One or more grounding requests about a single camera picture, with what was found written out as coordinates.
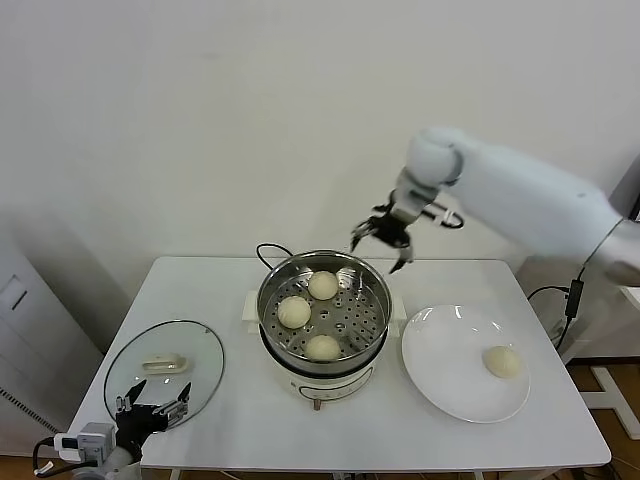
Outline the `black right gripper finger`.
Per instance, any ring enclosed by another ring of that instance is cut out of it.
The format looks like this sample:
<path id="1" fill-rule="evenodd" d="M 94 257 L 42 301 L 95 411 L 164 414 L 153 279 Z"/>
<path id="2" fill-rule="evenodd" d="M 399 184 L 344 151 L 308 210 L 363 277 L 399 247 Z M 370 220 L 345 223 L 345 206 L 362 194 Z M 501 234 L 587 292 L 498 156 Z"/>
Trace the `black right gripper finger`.
<path id="1" fill-rule="evenodd" d="M 406 264 L 410 264 L 414 261 L 413 247 L 410 242 L 398 243 L 395 246 L 395 249 L 398 252 L 398 259 L 390 269 L 390 274 L 400 271 Z"/>
<path id="2" fill-rule="evenodd" d="M 373 225 L 370 218 L 358 223 L 351 231 L 350 251 L 353 252 L 361 240 L 369 236 L 372 231 Z"/>

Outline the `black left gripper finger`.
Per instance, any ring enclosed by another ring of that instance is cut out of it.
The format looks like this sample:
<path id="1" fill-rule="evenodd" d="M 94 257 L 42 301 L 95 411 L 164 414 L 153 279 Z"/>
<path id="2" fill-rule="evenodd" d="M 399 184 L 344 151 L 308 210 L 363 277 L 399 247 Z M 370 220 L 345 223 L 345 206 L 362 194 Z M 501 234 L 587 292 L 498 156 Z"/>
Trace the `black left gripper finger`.
<path id="1" fill-rule="evenodd" d="M 116 397 L 116 412 L 122 413 L 124 411 L 130 411 L 136 400 L 144 390 L 147 380 L 141 380 L 134 386 L 132 386 L 124 395 L 118 395 Z"/>
<path id="2" fill-rule="evenodd" d="M 191 382 L 187 383 L 176 399 L 164 406 L 164 415 L 168 425 L 176 425 L 188 414 L 191 386 Z"/>

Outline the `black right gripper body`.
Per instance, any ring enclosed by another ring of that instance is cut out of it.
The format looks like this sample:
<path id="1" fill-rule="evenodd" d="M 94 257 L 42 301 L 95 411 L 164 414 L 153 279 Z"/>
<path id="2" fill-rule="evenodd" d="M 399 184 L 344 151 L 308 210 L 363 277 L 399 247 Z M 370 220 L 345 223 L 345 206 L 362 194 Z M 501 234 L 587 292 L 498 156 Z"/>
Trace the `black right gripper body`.
<path id="1" fill-rule="evenodd" d="M 411 245 L 411 237 L 406 231 L 407 224 L 390 213 L 388 205 L 372 208 L 374 215 L 367 220 L 369 234 L 392 248 L 407 248 Z"/>

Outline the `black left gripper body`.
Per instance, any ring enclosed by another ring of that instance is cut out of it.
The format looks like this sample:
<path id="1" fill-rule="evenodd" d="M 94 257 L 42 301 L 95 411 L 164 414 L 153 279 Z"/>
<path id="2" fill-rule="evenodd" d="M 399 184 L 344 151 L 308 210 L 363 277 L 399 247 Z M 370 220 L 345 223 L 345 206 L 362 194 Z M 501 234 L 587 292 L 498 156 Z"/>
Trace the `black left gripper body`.
<path id="1" fill-rule="evenodd" d="M 128 453 L 141 453 L 148 437 L 168 427 L 168 416 L 154 405 L 123 403 L 116 409 L 116 446 Z"/>

